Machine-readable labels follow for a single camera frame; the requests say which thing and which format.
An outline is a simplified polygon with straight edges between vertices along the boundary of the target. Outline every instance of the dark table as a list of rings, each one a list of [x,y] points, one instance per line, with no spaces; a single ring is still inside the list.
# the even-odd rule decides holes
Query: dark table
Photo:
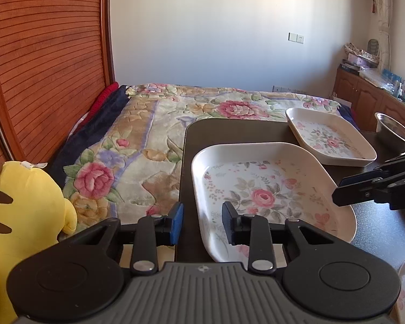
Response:
[[[375,133],[362,132],[377,152],[377,160],[365,168],[324,166],[333,180],[369,171],[396,156],[381,145]],[[298,145],[287,123],[255,120],[200,120],[191,124],[185,136],[180,180],[180,201],[184,220],[177,246],[180,262],[213,262],[204,248],[198,223],[190,165],[202,149],[218,144],[284,142]],[[405,210],[390,211],[388,204],[364,202],[352,206],[357,217],[357,233],[352,244],[380,257],[398,269],[405,261]]]

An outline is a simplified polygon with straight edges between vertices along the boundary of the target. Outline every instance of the stainless steel bowl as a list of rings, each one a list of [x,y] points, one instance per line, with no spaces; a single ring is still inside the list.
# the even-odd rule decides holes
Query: stainless steel bowl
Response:
[[[405,127],[384,113],[375,113],[377,138],[397,154],[405,152]]]

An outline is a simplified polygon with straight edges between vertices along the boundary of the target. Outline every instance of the navy blue blanket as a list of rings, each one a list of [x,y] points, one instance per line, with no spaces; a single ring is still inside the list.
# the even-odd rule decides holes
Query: navy blue blanket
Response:
[[[104,137],[129,101],[125,92],[125,85],[113,92],[100,107],[98,113],[69,138],[52,165],[47,166],[46,171],[62,189],[66,179],[63,167],[74,164],[87,147],[94,145]]]
[[[340,107],[338,108],[338,112],[343,119],[349,121],[357,130],[360,130],[357,124],[355,124],[355,121],[352,119],[351,108],[345,105],[340,105]]]

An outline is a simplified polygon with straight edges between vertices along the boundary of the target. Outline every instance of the stuffed toy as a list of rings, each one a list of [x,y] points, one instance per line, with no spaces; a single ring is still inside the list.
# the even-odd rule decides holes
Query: stuffed toy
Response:
[[[28,162],[0,164],[0,324],[16,314],[6,293],[12,268],[23,259],[57,243],[63,231],[76,229],[76,211],[59,186]]]

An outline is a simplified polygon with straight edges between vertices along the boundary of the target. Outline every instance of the cabinet door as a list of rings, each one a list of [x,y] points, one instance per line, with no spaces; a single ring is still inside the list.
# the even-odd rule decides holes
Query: cabinet door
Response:
[[[384,97],[380,112],[396,119],[405,126],[405,106],[394,97]]]
[[[353,103],[356,95],[357,81],[358,78],[354,74],[338,69],[333,92],[337,97]]]
[[[360,130],[374,132],[377,129],[377,120],[374,113],[377,112],[383,101],[383,90],[359,80],[357,84],[357,98],[353,103],[355,110],[355,122]]]

